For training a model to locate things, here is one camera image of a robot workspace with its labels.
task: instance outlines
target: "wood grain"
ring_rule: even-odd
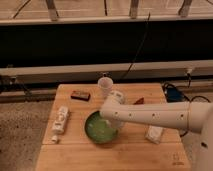
[[[160,84],[114,84],[113,89],[124,93],[125,104],[133,104],[141,97],[145,103],[166,102]],[[71,99],[73,90],[90,92],[91,99],[88,102]],[[62,84],[58,87],[36,171],[190,170],[178,131],[174,129],[164,129],[162,142],[156,145],[145,139],[148,125],[125,123],[111,143],[92,143],[84,132],[84,124],[103,102],[96,84]],[[71,115],[65,133],[59,137],[60,143],[53,144],[51,127],[61,105],[68,106]]]

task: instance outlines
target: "black wall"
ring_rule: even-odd
[[[1,26],[0,67],[131,62],[146,22]],[[213,59],[213,21],[149,22],[136,62]]]

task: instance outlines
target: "gray floor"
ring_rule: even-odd
[[[213,100],[213,93],[204,95]],[[33,171],[53,101],[0,104],[0,170]],[[182,138],[188,158],[195,163],[200,136]]]

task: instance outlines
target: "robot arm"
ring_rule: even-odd
[[[119,129],[122,122],[144,123],[201,133],[195,171],[213,170],[213,104],[179,102],[124,105],[121,92],[112,91],[100,109],[107,123]]]
[[[101,116],[111,123],[144,123],[201,133],[207,115],[213,111],[211,103],[201,102],[145,105],[123,105],[123,103],[123,94],[112,91],[101,107]]]

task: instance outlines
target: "paper cup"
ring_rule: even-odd
[[[102,77],[98,80],[98,87],[100,88],[103,98],[105,99],[112,90],[113,80],[109,77]]]

